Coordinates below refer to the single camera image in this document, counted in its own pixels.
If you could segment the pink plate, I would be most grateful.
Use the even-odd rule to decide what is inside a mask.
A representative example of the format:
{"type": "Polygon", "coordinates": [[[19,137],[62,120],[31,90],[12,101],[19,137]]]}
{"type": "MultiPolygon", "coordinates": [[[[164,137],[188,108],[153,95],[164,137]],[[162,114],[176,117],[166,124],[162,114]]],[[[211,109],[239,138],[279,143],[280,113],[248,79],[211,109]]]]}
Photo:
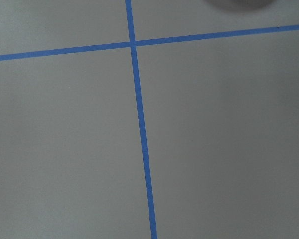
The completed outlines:
{"type": "Polygon", "coordinates": [[[226,11],[254,11],[271,5],[275,0],[206,0],[206,2],[226,11]]]}

